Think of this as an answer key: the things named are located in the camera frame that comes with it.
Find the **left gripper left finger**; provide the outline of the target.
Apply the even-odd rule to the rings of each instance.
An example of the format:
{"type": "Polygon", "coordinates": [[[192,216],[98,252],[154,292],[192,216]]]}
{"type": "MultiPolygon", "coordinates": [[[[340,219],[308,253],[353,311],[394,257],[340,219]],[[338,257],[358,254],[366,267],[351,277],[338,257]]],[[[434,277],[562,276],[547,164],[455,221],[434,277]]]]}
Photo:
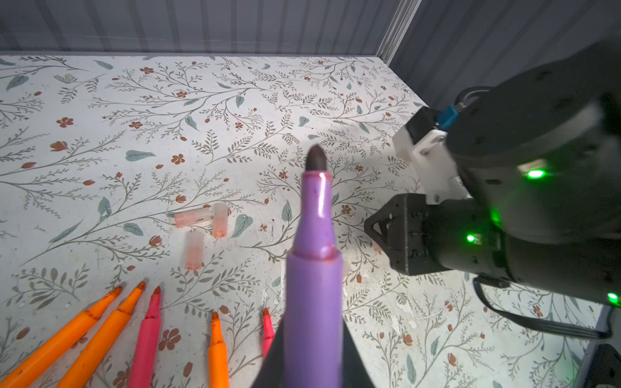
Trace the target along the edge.
{"type": "Polygon", "coordinates": [[[276,331],[273,343],[264,359],[257,377],[251,388],[278,388],[282,387],[284,370],[284,330],[282,321],[276,331]]]}

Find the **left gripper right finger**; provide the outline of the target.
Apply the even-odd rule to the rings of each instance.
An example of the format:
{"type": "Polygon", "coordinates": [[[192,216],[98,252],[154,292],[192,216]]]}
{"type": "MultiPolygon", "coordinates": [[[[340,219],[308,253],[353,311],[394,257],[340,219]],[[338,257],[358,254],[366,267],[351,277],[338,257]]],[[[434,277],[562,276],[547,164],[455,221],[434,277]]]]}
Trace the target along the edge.
{"type": "Polygon", "coordinates": [[[343,322],[342,373],[344,388],[375,388],[346,322],[343,322]]]}

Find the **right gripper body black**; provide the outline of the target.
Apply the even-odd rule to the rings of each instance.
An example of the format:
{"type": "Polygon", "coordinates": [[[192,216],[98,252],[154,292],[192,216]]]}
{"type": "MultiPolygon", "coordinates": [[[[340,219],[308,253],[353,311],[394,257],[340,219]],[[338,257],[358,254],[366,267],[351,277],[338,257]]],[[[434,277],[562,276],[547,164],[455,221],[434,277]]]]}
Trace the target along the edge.
{"type": "Polygon", "coordinates": [[[364,222],[364,231],[388,256],[391,268],[404,276],[446,271],[425,242],[430,210],[424,194],[398,194],[364,222]]]}

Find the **purple marker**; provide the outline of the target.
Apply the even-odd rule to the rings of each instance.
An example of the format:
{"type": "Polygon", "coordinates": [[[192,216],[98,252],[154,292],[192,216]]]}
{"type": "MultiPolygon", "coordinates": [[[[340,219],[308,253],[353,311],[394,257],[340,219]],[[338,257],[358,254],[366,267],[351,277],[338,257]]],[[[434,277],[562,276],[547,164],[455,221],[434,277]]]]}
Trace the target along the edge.
{"type": "Polygon", "coordinates": [[[285,387],[342,384],[343,258],[332,224],[332,176],[319,145],[301,179],[301,214],[286,260],[285,387]]]}

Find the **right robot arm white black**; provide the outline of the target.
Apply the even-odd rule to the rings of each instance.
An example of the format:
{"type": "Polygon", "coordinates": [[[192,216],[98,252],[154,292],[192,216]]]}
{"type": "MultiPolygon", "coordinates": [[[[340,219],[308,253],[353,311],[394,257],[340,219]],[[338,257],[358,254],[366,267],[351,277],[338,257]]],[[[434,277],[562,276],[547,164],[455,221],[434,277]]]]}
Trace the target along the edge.
{"type": "Polygon", "coordinates": [[[619,38],[462,97],[394,135],[423,191],[365,221],[391,267],[618,306],[619,38]]]}

